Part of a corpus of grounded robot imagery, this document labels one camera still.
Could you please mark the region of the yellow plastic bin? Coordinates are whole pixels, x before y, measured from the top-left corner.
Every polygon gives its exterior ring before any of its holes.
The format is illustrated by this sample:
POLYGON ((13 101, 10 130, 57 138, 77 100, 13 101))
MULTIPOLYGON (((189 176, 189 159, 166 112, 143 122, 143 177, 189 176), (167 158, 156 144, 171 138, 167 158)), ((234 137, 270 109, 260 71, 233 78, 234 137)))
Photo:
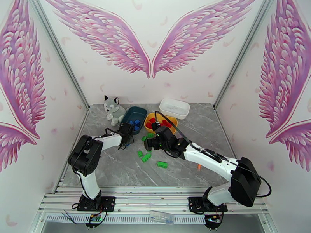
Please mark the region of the yellow plastic bin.
MULTIPOLYGON (((159 113, 156 114, 156 117, 155 117, 155 113, 150 113, 147 115, 145 121, 144 121, 144 124, 147 123, 149 121, 149 119, 151 119, 152 117, 154 117, 161 125, 161 122, 163 120, 167 120, 166 118, 164 118, 162 115, 160 115, 159 113)), ((151 133, 155 133, 153 130, 150 130, 150 129, 146 129, 147 132, 151 132, 151 133)))

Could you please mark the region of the teal plastic bin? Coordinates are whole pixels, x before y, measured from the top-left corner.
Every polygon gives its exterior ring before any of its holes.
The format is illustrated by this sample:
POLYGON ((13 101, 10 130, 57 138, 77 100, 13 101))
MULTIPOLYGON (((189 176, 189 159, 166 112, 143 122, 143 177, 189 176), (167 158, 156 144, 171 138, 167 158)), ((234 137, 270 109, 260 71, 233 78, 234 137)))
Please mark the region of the teal plastic bin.
POLYGON ((147 110, 145 108, 141 108, 141 107, 137 107, 137 106, 132 106, 130 107, 127 112, 125 113, 121 123, 128 123, 129 121, 135 121, 136 119, 141 121, 140 124, 140 129, 137 131, 133 131, 133 135, 137 135, 140 133, 143 125, 144 125, 144 121, 147 117, 147 110))

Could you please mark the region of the grey white husky plush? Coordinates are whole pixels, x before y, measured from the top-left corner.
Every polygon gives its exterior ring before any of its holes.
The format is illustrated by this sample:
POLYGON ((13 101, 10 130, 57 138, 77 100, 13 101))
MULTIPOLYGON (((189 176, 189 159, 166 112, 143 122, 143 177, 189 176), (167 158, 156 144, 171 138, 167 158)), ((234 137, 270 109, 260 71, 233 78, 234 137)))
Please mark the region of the grey white husky plush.
POLYGON ((107 95, 104 95, 104 109, 107 113, 106 119, 111 122, 111 126, 118 125, 127 112, 127 110, 120 105, 118 97, 111 98, 107 95))

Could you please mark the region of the white plastic bin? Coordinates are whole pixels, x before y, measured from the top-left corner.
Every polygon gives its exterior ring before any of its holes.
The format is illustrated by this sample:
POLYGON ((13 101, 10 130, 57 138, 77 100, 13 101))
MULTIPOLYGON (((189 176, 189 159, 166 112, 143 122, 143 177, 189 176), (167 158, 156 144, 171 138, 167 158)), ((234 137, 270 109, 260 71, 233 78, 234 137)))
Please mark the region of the white plastic bin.
POLYGON ((164 98, 159 105, 160 112, 164 115, 184 120, 190 111, 190 104, 170 98, 164 98))

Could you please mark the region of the clear plastic piece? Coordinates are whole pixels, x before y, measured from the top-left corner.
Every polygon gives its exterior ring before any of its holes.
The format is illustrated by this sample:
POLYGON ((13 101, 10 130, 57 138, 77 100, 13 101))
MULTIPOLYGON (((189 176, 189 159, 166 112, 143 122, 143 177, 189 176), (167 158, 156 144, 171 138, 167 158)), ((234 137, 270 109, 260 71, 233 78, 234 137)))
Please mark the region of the clear plastic piece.
POLYGON ((152 210, 149 213, 149 219, 151 222, 154 222, 154 223, 163 223, 163 224, 168 224, 168 225, 175 224, 174 214, 166 213, 166 212, 152 210))

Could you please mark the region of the small circuit board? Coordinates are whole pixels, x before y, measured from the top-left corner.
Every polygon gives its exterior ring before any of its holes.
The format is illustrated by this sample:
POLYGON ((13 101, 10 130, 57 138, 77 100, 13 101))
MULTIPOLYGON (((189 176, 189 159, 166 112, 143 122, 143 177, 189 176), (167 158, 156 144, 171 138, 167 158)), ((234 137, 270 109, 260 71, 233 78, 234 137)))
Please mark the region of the small circuit board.
POLYGON ((205 226, 209 230, 217 230, 222 223, 222 218, 219 215, 205 215, 205 226))
POLYGON ((85 224, 88 229, 95 229, 105 220, 105 216, 99 215, 90 215, 88 222, 85 224))

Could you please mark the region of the aluminium table edge rail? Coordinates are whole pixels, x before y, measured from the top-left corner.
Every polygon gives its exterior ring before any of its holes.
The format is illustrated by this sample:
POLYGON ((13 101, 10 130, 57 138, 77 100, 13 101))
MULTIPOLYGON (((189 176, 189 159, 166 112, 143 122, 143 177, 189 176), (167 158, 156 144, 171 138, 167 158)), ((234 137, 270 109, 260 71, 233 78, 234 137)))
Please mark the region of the aluminium table edge rail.
POLYGON ((62 169, 61 169, 61 172, 60 172, 60 174, 58 176, 58 180, 55 182, 54 187, 52 188, 51 194, 55 194, 56 193, 56 190, 57 190, 60 182, 63 181, 63 179, 64 179, 64 177, 66 175, 66 172, 67 172, 67 169, 68 169, 68 166, 69 166, 68 158, 71 155, 73 149, 75 148, 77 142, 79 141, 79 139, 81 137, 82 130, 83 130, 84 126, 85 126, 85 123, 86 123, 86 120, 87 120, 87 118, 89 116, 89 113, 90 113, 90 108, 87 108, 87 110, 86 110, 86 112, 85 112, 85 114, 83 116, 82 121, 80 122, 80 124, 77 127, 78 128, 77 133, 76 133, 75 138, 73 140, 73 143, 72 143, 72 145, 71 145, 71 147, 69 149, 69 153, 65 156, 65 162, 64 162, 64 164, 62 166, 62 169))
POLYGON ((216 122, 216 128, 213 130, 216 133, 216 150, 224 156, 253 160, 253 155, 249 154, 249 142, 246 141, 241 119, 215 107, 212 107, 212 115, 215 116, 216 122))

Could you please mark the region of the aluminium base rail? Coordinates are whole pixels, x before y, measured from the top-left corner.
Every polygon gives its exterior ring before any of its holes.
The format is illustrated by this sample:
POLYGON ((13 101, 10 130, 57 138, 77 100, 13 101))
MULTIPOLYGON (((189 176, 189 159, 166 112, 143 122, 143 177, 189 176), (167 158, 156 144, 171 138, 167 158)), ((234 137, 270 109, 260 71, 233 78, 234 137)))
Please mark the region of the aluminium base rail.
MULTIPOLYGON (((103 196, 115 197, 114 213, 145 214, 151 210, 188 214, 188 197, 202 196, 203 187, 102 186, 103 196)), ((72 210, 82 194, 79 186, 59 186, 55 193, 45 194, 39 212, 72 210)))

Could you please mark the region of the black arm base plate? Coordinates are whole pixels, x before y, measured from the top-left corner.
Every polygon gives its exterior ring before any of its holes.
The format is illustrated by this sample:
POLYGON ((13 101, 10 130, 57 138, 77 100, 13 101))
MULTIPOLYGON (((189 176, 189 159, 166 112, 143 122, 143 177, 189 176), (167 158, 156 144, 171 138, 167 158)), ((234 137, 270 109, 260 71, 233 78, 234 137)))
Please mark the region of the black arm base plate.
POLYGON ((113 212, 115 197, 100 196, 94 200, 81 196, 77 205, 77 211, 85 212, 113 212))
POLYGON ((192 213, 202 215, 204 213, 225 213, 228 212, 225 204, 214 205, 203 197, 188 197, 189 210, 192 213))

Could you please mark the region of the aluminium frame corner post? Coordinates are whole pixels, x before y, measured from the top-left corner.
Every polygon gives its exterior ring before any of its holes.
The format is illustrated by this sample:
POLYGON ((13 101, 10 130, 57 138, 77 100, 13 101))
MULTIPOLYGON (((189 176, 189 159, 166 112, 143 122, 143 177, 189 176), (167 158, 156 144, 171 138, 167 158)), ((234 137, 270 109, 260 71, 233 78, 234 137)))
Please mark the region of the aluminium frame corner post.
POLYGON ((71 68, 71 65, 69 64, 69 61, 67 60, 67 57, 61 47, 61 44, 59 40, 56 37, 56 34, 47 18, 47 15, 43 9, 43 6, 41 5, 39 0, 29 0, 31 6, 34 9, 34 12, 36 13, 37 17, 39 18, 45 33, 52 44, 56 55, 58 59, 60 60, 63 68, 66 71, 67 76, 69 77, 70 82, 72 83, 73 87, 75 88, 79 98, 81 99, 84 107, 89 110, 90 109, 90 104, 88 103, 86 96, 84 95, 81 86, 78 83, 78 80, 75 77, 75 74, 71 68))
POLYGON ((219 107, 225 93, 227 92, 227 90, 229 89, 231 82, 237 72, 237 70, 239 69, 241 63, 243 62, 246 53, 250 50, 251 47, 251 43, 254 39, 254 37, 256 36, 256 33, 258 32, 260 25, 263 22, 263 19, 265 18, 268 10, 271 7, 271 4, 273 3, 274 0, 263 0, 257 14, 256 17, 246 35, 246 38, 240 48, 240 51, 237 54, 237 57, 233 63, 232 68, 229 71, 228 77, 226 78, 220 93, 218 95, 218 97, 215 100, 215 103, 213 104, 213 110, 217 111, 217 108, 219 107))

